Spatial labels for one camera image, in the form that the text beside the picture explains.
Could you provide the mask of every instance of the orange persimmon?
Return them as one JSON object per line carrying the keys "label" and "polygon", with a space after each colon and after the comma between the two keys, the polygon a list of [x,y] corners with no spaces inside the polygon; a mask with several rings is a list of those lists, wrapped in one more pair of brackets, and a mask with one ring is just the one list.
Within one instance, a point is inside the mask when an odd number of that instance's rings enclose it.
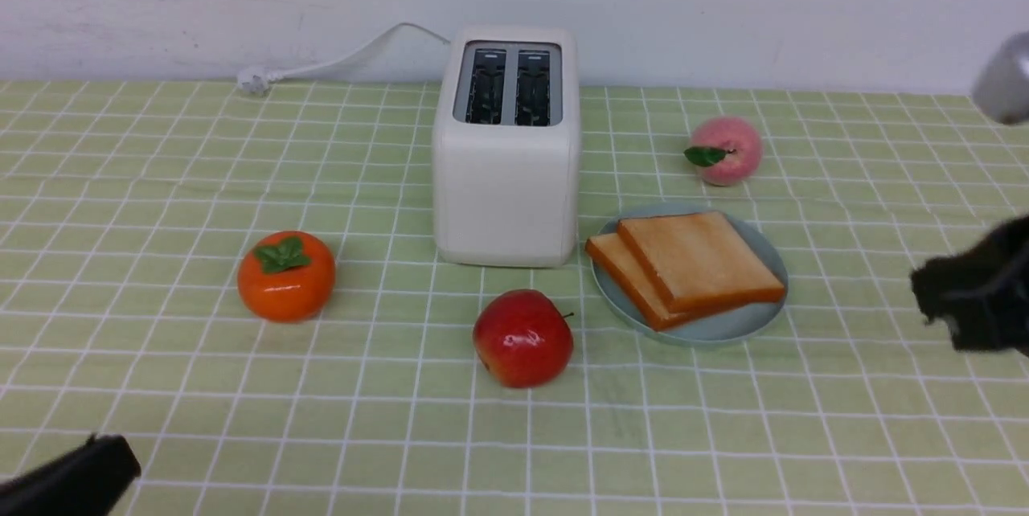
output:
{"label": "orange persimmon", "polygon": [[237,275],[243,304],[280,323],[299,322],[325,306],[335,286],[335,257],[301,231],[264,237],[243,257]]}

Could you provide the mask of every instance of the white wall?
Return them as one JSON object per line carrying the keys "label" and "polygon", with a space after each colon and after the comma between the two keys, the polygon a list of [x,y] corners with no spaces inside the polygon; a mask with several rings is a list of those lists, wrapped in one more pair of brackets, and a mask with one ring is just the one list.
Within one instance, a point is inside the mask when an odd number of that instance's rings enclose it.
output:
{"label": "white wall", "polygon": [[[0,78],[235,76],[348,53],[411,20],[564,26],[584,83],[964,92],[1029,0],[0,0]],[[440,76],[403,30],[331,77]]]}

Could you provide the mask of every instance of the bread slice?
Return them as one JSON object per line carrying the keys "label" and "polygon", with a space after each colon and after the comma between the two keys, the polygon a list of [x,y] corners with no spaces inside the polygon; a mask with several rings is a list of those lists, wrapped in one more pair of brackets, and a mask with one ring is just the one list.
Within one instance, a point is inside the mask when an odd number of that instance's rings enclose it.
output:
{"label": "bread slice", "polygon": [[639,309],[647,325],[658,332],[716,314],[722,309],[697,309],[671,312],[662,303],[653,283],[617,233],[594,235],[587,239],[586,252],[614,280]]}
{"label": "bread slice", "polygon": [[786,293],[720,212],[624,218],[617,233],[671,312],[775,303]]}

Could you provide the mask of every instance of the peach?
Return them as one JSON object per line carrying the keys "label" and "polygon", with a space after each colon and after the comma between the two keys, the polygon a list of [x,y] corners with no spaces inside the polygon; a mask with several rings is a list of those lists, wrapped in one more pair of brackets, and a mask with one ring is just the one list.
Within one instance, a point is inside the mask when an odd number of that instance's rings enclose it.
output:
{"label": "peach", "polygon": [[694,131],[683,153],[705,182],[731,186],[756,172],[765,147],[760,134],[746,119],[717,116]]}

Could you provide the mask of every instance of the red apple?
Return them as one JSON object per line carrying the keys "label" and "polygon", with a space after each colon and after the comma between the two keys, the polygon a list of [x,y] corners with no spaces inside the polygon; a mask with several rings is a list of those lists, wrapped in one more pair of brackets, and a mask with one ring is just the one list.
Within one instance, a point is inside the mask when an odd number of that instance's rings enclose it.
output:
{"label": "red apple", "polygon": [[689,138],[686,160],[698,165],[705,182],[735,184],[757,170],[765,153],[761,136],[738,116],[717,116],[702,124]]}
{"label": "red apple", "polygon": [[542,385],[561,375],[572,357],[568,315],[536,289],[508,290],[475,319],[471,332],[475,352],[504,387]]}

